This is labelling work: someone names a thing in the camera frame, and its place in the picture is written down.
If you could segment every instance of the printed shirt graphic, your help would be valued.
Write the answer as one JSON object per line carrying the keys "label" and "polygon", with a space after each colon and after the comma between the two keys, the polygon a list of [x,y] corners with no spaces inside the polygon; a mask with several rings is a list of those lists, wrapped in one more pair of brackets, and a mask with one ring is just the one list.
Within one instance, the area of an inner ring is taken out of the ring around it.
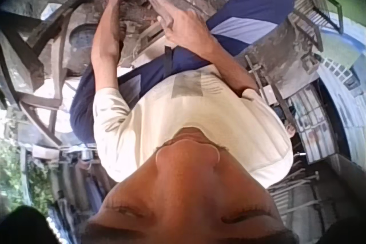
{"label": "printed shirt graphic", "polygon": [[133,110],[118,90],[99,90],[93,110],[98,154],[117,182],[183,127],[196,127],[228,148],[264,187],[283,179],[292,165],[291,142],[278,116],[253,90],[239,98],[213,65],[163,80]]}

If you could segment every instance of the man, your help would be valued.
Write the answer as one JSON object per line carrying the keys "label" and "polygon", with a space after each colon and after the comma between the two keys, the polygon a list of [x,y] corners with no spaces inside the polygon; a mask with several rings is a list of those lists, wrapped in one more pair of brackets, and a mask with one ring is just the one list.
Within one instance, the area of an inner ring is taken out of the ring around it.
{"label": "man", "polygon": [[[295,243],[265,189],[288,173],[291,142],[232,57],[281,23],[293,0],[231,0],[207,25],[152,0],[174,19],[172,28],[159,19],[179,45],[171,67],[160,57],[117,79],[120,1],[107,4],[71,112],[81,140],[94,141],[94,124],[101,163],[120,182],[85,243]],[[136,87],[138,102],[128,95]]]}

